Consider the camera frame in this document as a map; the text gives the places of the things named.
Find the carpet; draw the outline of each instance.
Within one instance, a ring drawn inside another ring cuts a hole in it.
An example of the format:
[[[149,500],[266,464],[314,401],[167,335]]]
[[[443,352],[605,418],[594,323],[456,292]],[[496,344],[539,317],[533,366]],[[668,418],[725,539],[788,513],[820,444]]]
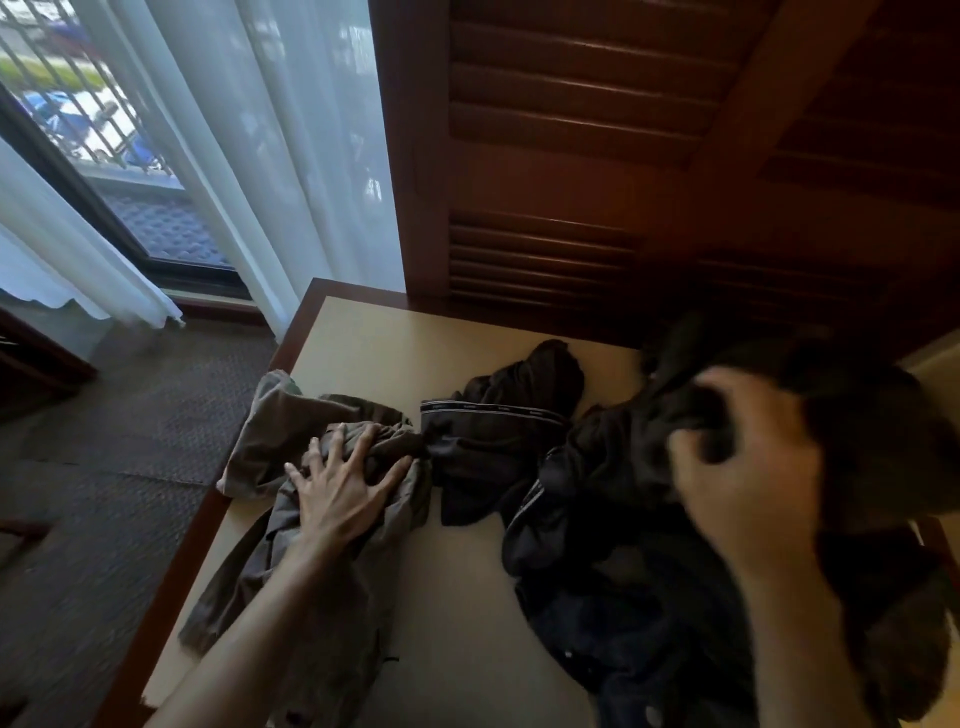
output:
[[[0,427],[0,514],[54,528],[0,536],[0,693],[13,724],[85,726],[276,348],[265,328],[114,328],[75,398]]]

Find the dark jacket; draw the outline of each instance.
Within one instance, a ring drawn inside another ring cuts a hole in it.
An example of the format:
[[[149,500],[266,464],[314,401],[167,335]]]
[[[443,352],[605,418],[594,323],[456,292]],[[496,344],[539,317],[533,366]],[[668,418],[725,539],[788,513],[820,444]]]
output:
[[[537,479],[546,453],[564,441],[584,391],[584,373],[556,339],[526,359],[477,376],[463,392],[420,406],[441,523],[467,525],[496,511],[508,520]]]
[[[674,429],[697,428],[707,460],[730,456],[722,399],[691,379],[734,365],[804,397],[825,452],[818,555],[865,699],[878,723],[921,717],[943,687],[949,639],[940,564],[906,522],[960,505],[953,430],[910,375],[824,339],[731,345],[687,321],[656,360],[633,400],[550,452],[508,525],[504,566],[541,640],[597,692],[608,728],[652,724],[651,709],[668,726],[756,724],[743,605],[683,512],[665,448]],[[618,546],[638,550],[644,579],[625,587],[602,572]]]

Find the clothing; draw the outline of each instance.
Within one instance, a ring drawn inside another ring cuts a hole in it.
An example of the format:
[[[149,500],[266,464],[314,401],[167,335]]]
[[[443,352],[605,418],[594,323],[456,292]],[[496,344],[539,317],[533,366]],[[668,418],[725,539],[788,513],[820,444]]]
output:
[[[605,728],[652,726],[648,709],[667,727],[756,725],[744,607],[686,518],[666,452],[686,427],[705,432],[708,461],[732,454],[724,401],[691,382],[714,363],[803,396],[825,453],[820,563],[868,706],[877,724],[925,714],[943,687],[947,609],[939,561],[905,524],[960,505],[960,447],[916,381],[826,339],[731,345],[698,320],[650,359],[643,391],[576,424],[546,456],[502,547],[525,616],[597,693]],[[618,546],[637,549],[645,580],[624,587],[601,573]]]
[[[205,653],[253,600],[300,533],[300,500],[283,472],[301,462],[310,438],[322,436],[324,459],[333,429],[347,423],[349,457],[368,422],[381,424],[364,461],[364,477],[380,481],[401,457],[422,455],[421,437],[390,407],[353,397],[304,397],[283,372],[266,374],[257,386],[224,476],[226,496],[274,497],[274,507],[244,535],[207,585],[180,642]],[[397,486],[383,518],[351,545],[331,569],[301,627],[298,647],[272,711],[276,726],[344,728],[357,717],[386,658],[396,595],[399,547],[426,520],[429,483],[415,459]]]
[[[508,520],[543,456],[564,441],[583,391],[577,360],[551,339],[463,392],[425,401],[420,426],[433,483],[444,489],[441,523],[475,523],[494,511]]]

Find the sheer curtain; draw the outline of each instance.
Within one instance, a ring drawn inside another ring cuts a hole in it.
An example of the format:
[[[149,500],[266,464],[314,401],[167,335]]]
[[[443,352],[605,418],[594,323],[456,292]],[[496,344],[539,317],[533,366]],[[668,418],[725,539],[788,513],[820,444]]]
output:
[[[180,310],[146,280],[6,141],[0,139],[0,288],[98,319],[161,328]]]
[[[403,290],[366,0],[74,0],[277,335],[314,277]]]

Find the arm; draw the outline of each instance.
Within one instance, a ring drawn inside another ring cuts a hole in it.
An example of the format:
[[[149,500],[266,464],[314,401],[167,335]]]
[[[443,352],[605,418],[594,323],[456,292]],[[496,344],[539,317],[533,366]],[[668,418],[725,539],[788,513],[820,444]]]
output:
[[[410,469],[394,464],[369,487],[363,461],[374,425],[343,462],[344,429],[333,436],[324,467],[317,438],[310,442],[306,479],[286,464],[300,493],[300,536],[243,614],[204,655],[147,723],[148,728],[261,728],[267,721],[283,667],[324,574],[347,544],[376,521],[387,497]]]
[[[697,381],[727,401],[735,453],[718,465],[704,463],[699,434],[678,430],[670,459],[690,518],[743,593],[760,725],[870,728],[844,646],[840,602],[814,552],[822,454],[806,432],[800,400],[730,369],[708,370]]]

